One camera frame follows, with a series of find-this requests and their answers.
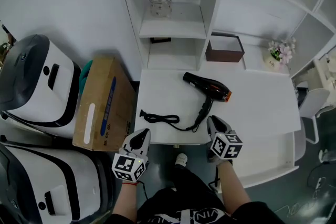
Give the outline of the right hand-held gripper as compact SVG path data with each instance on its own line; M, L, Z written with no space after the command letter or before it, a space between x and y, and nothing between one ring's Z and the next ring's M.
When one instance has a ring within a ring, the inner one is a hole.
M220 159L235 159L238 157L243 142L232 132L231 126L218 116L207 118L207 131L212 140L210 150Z

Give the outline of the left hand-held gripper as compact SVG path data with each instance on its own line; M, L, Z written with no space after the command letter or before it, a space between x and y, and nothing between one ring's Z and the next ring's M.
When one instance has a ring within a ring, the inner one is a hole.
M112 171L116 178L136 183L146 170L150 129L141 129L128 135L123 147L114 155Z

